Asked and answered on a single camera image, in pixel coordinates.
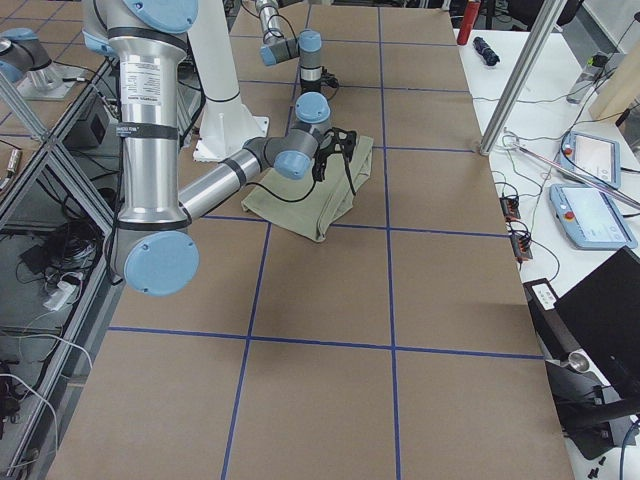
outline metal rod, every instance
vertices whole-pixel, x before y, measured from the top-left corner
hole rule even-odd
[[[562,173],[564,173],[565,175],[573,178],[574,180],[577,180],[581,183],[584,183],[585,185],[589,185],[590,187],[595,188],[596,190],[599,190],[602,193],[605,193],[613,198],[615,198],[616,200],[619,200],[620,202],[624,203],[625,205],[629,205],[630,207],[635,208],[636,210],[640,210],[640,202],[637,202],[636,200],[634,200],[633,198],[617,192],[615,190],[612,190],[610,188],[607,188],[599,183],[596,182],[592,182],[591,180],[582,177],[580,175],[578,175],[576,172],[573,172],[571,170],[568,170],[566,168],[564,168],[561,165],[558,165],[556,162],[549,160],[548,158],[543,157],[542,155],[538,155],[535,152],[532,152],[531,150],[522,147],[520,145],[515,145],[515,148],[517,148],[518,150],[520,150],[522,153],[526,153],[527,155],[532,156],[533,158],[536,158],[538,160],[540,160],[541,162],[546,163],[547,165],[552,166],[553,168],[555,168],[556,170],[561,171]]]
[[[631,397],[617,402],[593,407],[586,412],[580,412],[560,421],[567,432],[585,427],[592,427],[620,417],[636,415],[640,411],[640,397]]]
[[[34,138],[45,141],[47,137],[47,128],[42,124],[40,119],[29,108],[24,101],[20,92],[13,86],[4,75],[0,74],[0,98],[9,105],[9,108],[15,113]]]
[[[495,111],[489,125],[485,130],[482,141],[480,142],[479,151],[481,155],[489,155],[489,152],[493,148],[500,136],[502,127],[504,127],[513,106],[524,87],[535,62],[540,55],[540,52],[544,48],[544,44],[553,30],[556,21],[562,13],[567,0],[545,0],[538,18],[533,24],[527,43],[525,43],[522,53],[516,62],[516,66],[513,68],[511,77],[507,81],[507,85],[504,87],[504,92],[500,97],[500,101],[496,106]]]

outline sticker on robot arm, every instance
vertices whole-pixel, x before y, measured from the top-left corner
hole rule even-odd
[[[123,105],[162,105],[160,65],[149,62],[122,62]]]

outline table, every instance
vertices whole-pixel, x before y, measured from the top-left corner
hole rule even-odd
[[[321,245],[244,191],[196,221],[197,277],[125,291],[48,478],[571,479],[448,14],[281,13],[322,32],[371,180]],[[241,13],[243,100],[280,135],[296,66],[260,39]]]
[[[500,56],[500,63],[495,68],[490,68],[483,64],[473,49],[471,42],[466,46],[459,47],[460,58],[465,68],[469,88],[473,97],[476,98],[474,107],[478,122],[481,129],[484,129],[491,118],[497,101],[487,101],[479,97],[487,99],[500,97],[528,34],[524,32],[474,31],[470,38],[473,39],[476,35],[482,36]],[[520,95],[520,100],[556,99],[566,95],[580,74],[581,69],[562,35],[552,34]],[[595,95],[591,97],[589,104],[594,99]],[[522,137],[558,137],[574,122],[580,109],[581,105],[569,104],[564,98],[549,103],[518,103],[506,123],[506,128]],[[580,120],[590,119],[588,108],[586,108]],[[621,146],[622,165],[638,169],[637,159],[614,124],[609,122],[581,123],[575,127],[575,130],[618,141]],[[531,150],[549,159],[555,158],[559,146],[558,140],[549,139],[524,141],[524,143]],[[491,167],[494,172],[505,174],[507,181],[513,184],[520,193],[538,193],[538,188],[535,185],[514,173],[509,156],[499,148],[500,144],[501,142],[498,141],[498,147],[494,148],[490,155]],[[548,171],[548,166],[519,153],[513,153],[512,156],[520,173],[542,183],[543,176]],[[498,182],[503,180],[500,174],[497,173],[494,174],[494,178]],[[567,183],[567,180],[558,173],[552,172],[551,179],[544,188],[537,208],[533,238],[549,247],[558,256],[561,262],[561,269],[558,277],[551,283],[558,295],[562,296],[609,258],[613,252],[583,251],[571,246],[555,219],[555,211],[548,198],[548,186],[553,183]],[[497,189],[500,192],[502,186],[497,186]],[[637,175],[623,174],[621,191],[634,198],[639,198],[640,178]],[[513,192],[507,188],[507,194],[511,193]],[[530,227],[533,224],[535,202],[535,198],[523,197],[520,203],[523,221]],[[618,206],[624,213],[631,212],[624,205],[618,203]],[[640,223],[635,219],[628,219],[628,223],[636,237],[640,237]],[[533,245],[532,251],[533,260],[525,262],[522,266],[520,272],[522,281],[526,282],[544,277],[551,278],[556,268],[555,261],[551,255],[536,245]],[[634,251],[638,254],[640,253],[640,248],[636,248]],[[593,366],[592,368],[595,374],[606,382],[597,367]],[[608,463],[605,466],[600,466],[597,462],[585,461],[571,441],[567,441],[567,448],[571,454],[576,478],[584,478],[595,467],[599,467],[601,470],[599,478],[618,478],[619,449],[614,449],[607,453]],[[638,471],[640,469],[640,451],[638,448],[630,447],[626,453],[626,471]]]

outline cardboard sheet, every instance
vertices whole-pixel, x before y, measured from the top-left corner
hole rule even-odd
[[[371,180],[321,245],[246,192],[198,220],[196,279],[125,291],[48,478],[570,480],[448,15],[281,13],[322,32]],[[263,67],[245,12],[232,34],[243,99],[282,135],[295,62]],[[212,167],[184,151],[181,182]]]

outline power strip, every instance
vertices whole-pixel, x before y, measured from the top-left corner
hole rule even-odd
[[[56,285],[57,288],[51,292],[49,298],[42,304],[52,312],[57,312],[67,304],[71,295],[80,287],[84,275],[81,272],[71,272],[63,275],[62,278]]]
[[[511,232],[509,240],[511,240],[511,248],[513,248],[513,254],[516,257],[518,263],[526,262],[533,259],[530,246],[525,246],[522,241],[522,233]]]

